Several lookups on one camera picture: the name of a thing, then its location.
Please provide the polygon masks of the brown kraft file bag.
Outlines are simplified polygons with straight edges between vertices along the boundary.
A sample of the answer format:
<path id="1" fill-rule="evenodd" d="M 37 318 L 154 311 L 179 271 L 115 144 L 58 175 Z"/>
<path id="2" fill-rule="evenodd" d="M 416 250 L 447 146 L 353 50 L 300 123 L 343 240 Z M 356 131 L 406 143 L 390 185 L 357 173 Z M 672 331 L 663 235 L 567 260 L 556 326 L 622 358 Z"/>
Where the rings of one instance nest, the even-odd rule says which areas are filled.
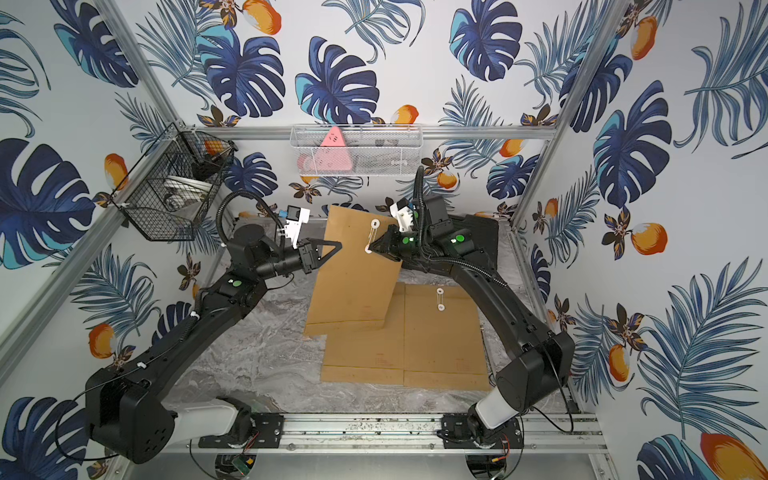
<path id="1" fill-rule="evenodd" d="M 479 311 L 460 287 L 405 286 L 404 385 L 488 391 Z"/>
<path id="2" fill-rule="evenodd" d="M 403 386 L 404 307 L 405 284 L 397 283 L 380 329 L 329 335 L 321 381 Z"/>
<path id="3" fill-rule="evenodd" d="M 371 244 L 396 225 L 391 217 L 329 208 L 324 238 L 341 243 L 342 248 L 317 271 L 306 336 L 383 327 L 401 264 L 375 253 Z"/>

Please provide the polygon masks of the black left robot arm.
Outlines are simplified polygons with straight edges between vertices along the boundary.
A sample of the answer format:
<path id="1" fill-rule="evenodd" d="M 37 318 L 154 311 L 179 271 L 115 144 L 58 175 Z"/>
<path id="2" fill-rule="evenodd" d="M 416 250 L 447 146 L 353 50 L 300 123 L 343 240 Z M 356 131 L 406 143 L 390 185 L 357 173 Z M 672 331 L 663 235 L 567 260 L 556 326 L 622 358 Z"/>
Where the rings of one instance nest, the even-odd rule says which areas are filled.
<path id="1" fill-rule="evenodd" d="M 286 218 L 269 214 L 276 237 L 258 224 L 232 234 L 217 230 L 231 259 L 230 268 L 200 291 L 189 314 L 142 354 L 121 367 L 107 367 L 87 381 L 84 431 L 89 439 L 135 464 L 146 463 L 167 445 L 209 435 L 239 442 L 250 429 L 250 411 L 224 400 L 209 408 L 226 419 L 217 427 L 201 419 L 203 408 L 173 411 L 163 404 L 188 367 L 223 333 L 248 316 L 269 290 L 268 280 L 320 269 L 342 249 L 339 241 L 295 239 L 304 222 L 289 208 Z"/>

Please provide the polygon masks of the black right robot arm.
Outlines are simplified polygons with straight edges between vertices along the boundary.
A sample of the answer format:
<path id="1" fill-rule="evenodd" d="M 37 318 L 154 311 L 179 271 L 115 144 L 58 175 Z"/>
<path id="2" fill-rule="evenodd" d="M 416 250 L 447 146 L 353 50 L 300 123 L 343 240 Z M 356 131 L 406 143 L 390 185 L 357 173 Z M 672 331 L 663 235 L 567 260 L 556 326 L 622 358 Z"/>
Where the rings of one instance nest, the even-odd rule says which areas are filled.
<path id="1" fill-rule="evenodd" d="M 563 392 L 575 342 L 536 317 L 498 273 L 486 248 L 486 230 L 473 230 L 467 217 L 450 215 L 442 196 L 425 194 L 425 173 L 424 167 L 417 169 L 411 199 L 396 204 L 407 213 L 406 226 L 388 227 L 370 249 L 408 270 L 454 280 L 501 340 L 510 361 L 497 373 L 493 390 L 468 411 L 472 437 L 480 440 Z"/>

